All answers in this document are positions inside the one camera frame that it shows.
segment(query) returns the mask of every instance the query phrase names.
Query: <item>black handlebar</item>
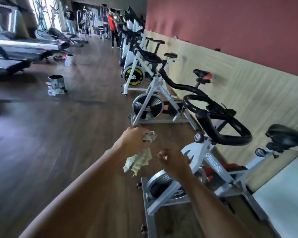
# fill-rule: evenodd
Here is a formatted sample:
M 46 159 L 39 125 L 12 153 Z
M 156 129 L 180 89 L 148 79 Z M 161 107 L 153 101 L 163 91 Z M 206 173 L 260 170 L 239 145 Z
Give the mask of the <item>black handlebar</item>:
M 252 141 L 253 137 L 250 131 L 243 124 L 241 124 L 237 119 L 235 119 L 230 114 L 228 114 L 227 111 L 221 105 L 219 105 L 218 103 L 210 99 L 210 97 L 207 96 L 202 90 L 189 85 L 174 83 L 167 76 L 163 68 L 159 70 L 159 73 L 171 88 L 185 90 L 196 94 L 196 95 L 186 95 L 183 97 L 184 107 L 186 107 L 187 109 L 195 113 L 195 117 L 198 120 L 199 124 L 202 126 L 203 130 L 213 141 L 215 141 L 218 144 L 234 145 L 234 146 L 246 145 Z M 207 102 L 212 107 L 212 109 L 216 111 L 216 113 L 198 108 L 195 105 L 193 105 L 190 102 L 190 100 Z M 227 121 L 227 123 L 230 124 L 240 134 L 240 136 L 220 134 L 212 124 L 211 119 Z

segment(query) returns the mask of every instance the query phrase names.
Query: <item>hand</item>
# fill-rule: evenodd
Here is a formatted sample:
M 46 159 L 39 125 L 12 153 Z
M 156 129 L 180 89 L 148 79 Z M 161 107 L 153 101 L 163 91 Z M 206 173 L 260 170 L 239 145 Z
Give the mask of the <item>hand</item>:
M 112 148 L 124 158 L 138 154 L 151 144 L 149 141 L 143 141 L 144 134 L 152 135 L 152 132 L 141 126 L 129 127 L 114 143 Z
M 189 165 L 190 160 L 178 148 L 163 149 L 157 156 L 168 176 L 180 184 L 183 185 L 191 177 L 194 177 Z

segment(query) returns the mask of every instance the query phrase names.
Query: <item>bucket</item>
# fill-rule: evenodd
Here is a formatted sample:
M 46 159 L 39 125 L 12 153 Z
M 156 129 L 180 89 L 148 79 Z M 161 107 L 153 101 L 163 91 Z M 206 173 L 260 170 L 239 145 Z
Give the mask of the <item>bucket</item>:
M 50 83 L 52 88 L 57 94 L 64 94 L 67 92 L 64 83 L 64 77 L 62 75 L 51 75 L 49 76 Z
M 71 65 L 76 64 L 75 55 L 73 55 L 73 54 L 67 54 L 66 60 L 67 60 L 67 63 L 65 64 L 66 66 L 71 66 Z

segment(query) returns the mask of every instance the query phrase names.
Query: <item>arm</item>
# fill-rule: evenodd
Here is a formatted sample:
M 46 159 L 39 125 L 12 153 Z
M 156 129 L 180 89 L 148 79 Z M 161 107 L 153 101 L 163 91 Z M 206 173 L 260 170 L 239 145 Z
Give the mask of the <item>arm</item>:
M 126 158 L 149 147 L 143 127 L 128 128 L 94 164 L 61 192 L 25 229 L 19 238 L 86 237 L 95 216 L 122 173 Z
M 218 197 L 192 174 L 180 150 L 161 151 L 158 158 L 165 172 L 186 191 L 206 238 L 254 238 Z

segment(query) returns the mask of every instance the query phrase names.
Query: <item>red wall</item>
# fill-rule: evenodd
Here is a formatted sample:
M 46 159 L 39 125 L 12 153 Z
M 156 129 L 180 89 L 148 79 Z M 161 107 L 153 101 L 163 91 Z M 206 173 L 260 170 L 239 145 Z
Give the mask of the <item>red wall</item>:
M 298 75 L 298 0 L 148 0 L 146 29 Z

